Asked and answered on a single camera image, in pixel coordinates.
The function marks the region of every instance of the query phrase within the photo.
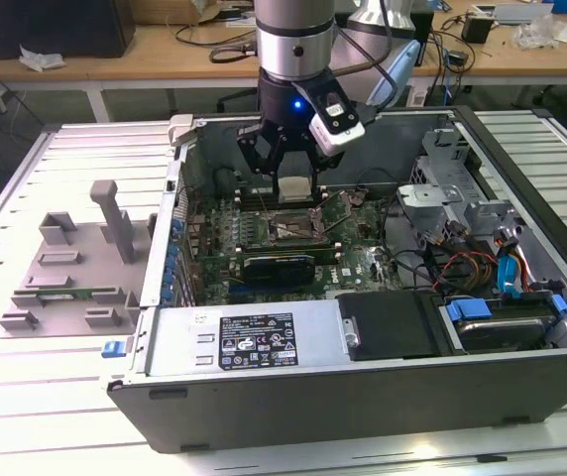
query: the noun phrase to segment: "power supply label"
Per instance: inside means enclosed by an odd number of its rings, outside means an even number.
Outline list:
[[[220,319],[222,370],[298,365],[292,314],[243,315]]]

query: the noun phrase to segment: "silver cylinder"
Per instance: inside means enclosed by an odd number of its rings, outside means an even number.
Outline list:
[[[256,0],[261,67],[286,81],[314,77],[331,60],[334,0]]]
[[[278,37],[264,30],[257,34],[260,65],[276,79],[296,81],[314,77],[330,64],[332,29],[310,37]],[[294,54],[299,48],[303,55]]]
[[[411,22],[411,6],[413,0],[385,0],[390,27],[400,30],[415,30]],[[379,0],[362,0],[361,7],[348,19],[350,22],[360,23],[367,27],[385,27],[383,10]]]

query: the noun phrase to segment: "circuit board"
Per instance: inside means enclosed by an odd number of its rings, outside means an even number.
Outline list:
[[[350,201],[351,190],[310,208],[242,211],[227,199],[198,203],[188,222],[191,275],[198,305],[335,298],[401,288],[380,242],[378,201]],[[306,257],[304,286],[256,290],[242,281],[253,258]]]

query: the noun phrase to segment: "computer chassis side panel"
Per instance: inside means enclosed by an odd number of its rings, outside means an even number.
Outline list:
[[[160,453],[543,421],[567,404],[567,355],[205,383],[110,398]]]

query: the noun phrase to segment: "floor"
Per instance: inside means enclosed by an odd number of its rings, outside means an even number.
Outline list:
[[[527,103],[520,106],[534,107],[530,102],[540,91],[533,87]],[[180,112],[215,112],[217,99],[235,92],[230,89],[196,89],[176,92]],[[458,104],[466,104],[474,110],[510,110],[518,88],[474,87],[457,98]],[[41,127],[12,96],[7,97],[8,112],[0,115],[0,191],[18,167],[39,135]],[[162,90],[110,91],[107,97],[116,121],[146,121],[168,119],[170,116],[167,96]],[[431,105],[441,105],[442,91],[436,91]],[[86,96],[82,92],[30,92],[24,102],[45,123],[93,122],[93,115]],[[547,108],[567,127],[567,86],[557,86],[545,95],[543,107]],[[255,108],[255,98],[243,98],[227,104],[227,112],[250,112]]]

